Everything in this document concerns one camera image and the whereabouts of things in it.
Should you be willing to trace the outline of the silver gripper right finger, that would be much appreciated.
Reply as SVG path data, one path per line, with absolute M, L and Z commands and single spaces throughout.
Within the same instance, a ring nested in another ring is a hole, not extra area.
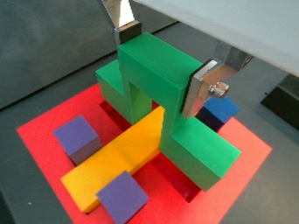
M 230 85 L 223 81 L 245 68 L 254 56 L 227 43 L 219 43 L 214 58 L 193 72 L 182 105 L 182 115 L 195 116 L 205 102 L 217 97 L 223 99 Z

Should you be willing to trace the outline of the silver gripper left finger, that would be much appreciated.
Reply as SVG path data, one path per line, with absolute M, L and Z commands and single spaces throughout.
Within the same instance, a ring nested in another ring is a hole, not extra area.
M 137 21 L 129 0 L 99 0 L 107 13 L 117 44 L 122 45 L 142 34 L 142 23 Z

